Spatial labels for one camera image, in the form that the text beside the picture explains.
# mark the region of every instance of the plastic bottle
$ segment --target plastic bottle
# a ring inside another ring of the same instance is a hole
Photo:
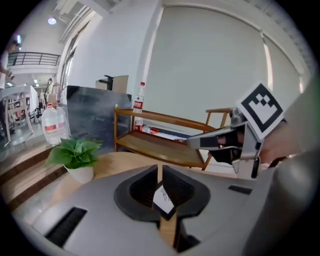
[[[146,84],[144,82],[140,83],[139,93],[135,96],[133,112],[134,113],[142,113],[142,109],[144,107],[145,100],[145,88]],[[136,116],[134,118],[134,129],[138,131],[142,131],[142,126],[144,124],[144,119],[142,117]]]
[[[58,130],[61,139],[70,139],[67,117],[62,107],[56,106],[58,116]]]
[[[46,110],[42,114],[42,130],[46,141],[50,145],[57,145],[61,142],[58,129],[58,113],[48,103]]]

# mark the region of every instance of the wooden table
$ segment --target wooden table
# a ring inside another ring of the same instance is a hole
[[[158,182],[162,180],[162,166],[168,163],[152,159],[140,154],[129,152],[113,152],[102,155],[99,161],[94,166],[94,180],[107,177],[110,175],[119,174],[131,169],[140,168],[144,166],[158,165]],[[200,168],[193,169],[195,172],[201,172],[208,175],[217,175],[223,177],[235,178],[233,174],[223,174],[217,172],[203,172]],[[69,197],[75,190],[83,184],[76,181],[70,174],[68,174],[57,186],[53,192],[50,206],[57,202]],[[160,220],[160,234],[162,238],[170,245],[173,246],[176,233],[176,215],[169,221],[164,218]]]

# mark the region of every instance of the person's white shirt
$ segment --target person's white shirt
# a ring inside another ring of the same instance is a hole
[[[8,67],[8,57],[9,53],[4,51],[3,55],[1,56],[1,65],[4,69]],[[6,74],[0,73],[0,89],[4,89],[6,84]]]

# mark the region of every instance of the wooden step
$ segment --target wooden step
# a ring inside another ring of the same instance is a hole
[[[46,143],[12,155],[0,164],[0,186],[24,170],[47,159],[52,147]]]
[[[10,211],[14,211],[35,193],[66,173],[63,165],[38,162],[2,185],[2,195]]]

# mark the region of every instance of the railing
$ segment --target railing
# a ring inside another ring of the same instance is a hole
[[[8,57],[8,66],[50,65],[56,66],[60,55],[42,52],[14,52]]]

